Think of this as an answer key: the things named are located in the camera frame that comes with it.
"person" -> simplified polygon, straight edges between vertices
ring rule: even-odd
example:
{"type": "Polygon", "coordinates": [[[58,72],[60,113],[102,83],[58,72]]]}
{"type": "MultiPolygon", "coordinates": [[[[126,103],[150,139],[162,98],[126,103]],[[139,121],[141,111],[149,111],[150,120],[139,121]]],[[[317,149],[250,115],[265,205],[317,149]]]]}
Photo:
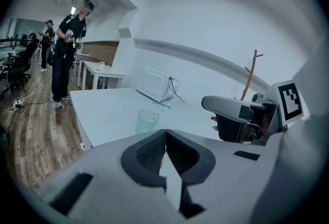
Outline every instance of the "person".
{"type": "Polygon", "coordinates": [[[41,51],[41,67],[40,67],[40,72],[45,72],[47,71],[47,50],[51,45],[51,39],[53,38],[53,28],[52,28],[52,20],[46,21],[47,24],[47,31],[46,33],[42,33],[41,31],[39,34],[42,36],[41,40],[41,46],[42,46],[42,51],[41,51]]]}
{"type": "Polygon", "coordinates": [[[86,17],[94,9],[90,0],[84,0],[80,13],[67,16],[59,25],[52,58],[51,90],[56,108],[61,108],[61,101],[70,99],[67,93],[69,72],[74,60],[76,50],[81,46],[81,38],[86,35],[86,17]]]}

